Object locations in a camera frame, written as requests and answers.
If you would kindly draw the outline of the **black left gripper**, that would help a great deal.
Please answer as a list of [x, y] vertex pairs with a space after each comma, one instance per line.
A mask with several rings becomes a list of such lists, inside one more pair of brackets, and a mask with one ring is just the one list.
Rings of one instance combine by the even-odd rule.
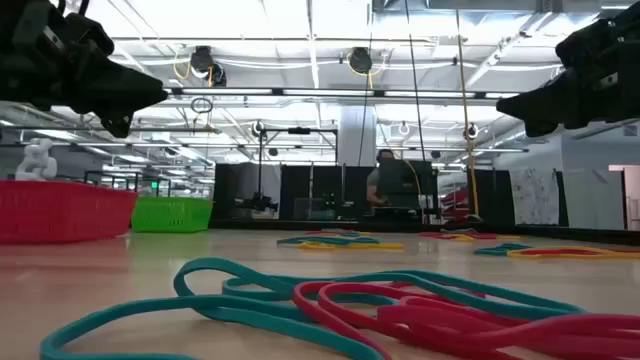
[[[66, 13], [59, 1], [1, 2], [1, 99], [78, 113], [122, 115], [166, 100], [163, 82], [108, 59], [114, 44], [86, 17], [88, 0]], [[102, 119], [115, 138], [130, 134], [130, 116]]]

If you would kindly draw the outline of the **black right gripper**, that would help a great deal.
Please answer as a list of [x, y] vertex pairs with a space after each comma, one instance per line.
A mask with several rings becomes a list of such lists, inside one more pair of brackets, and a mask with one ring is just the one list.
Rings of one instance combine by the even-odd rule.
[[537, 89], [497, 101], [527, 136], [639, 116], [639, 4], [583, 27], [556, 46], [565, 71]]

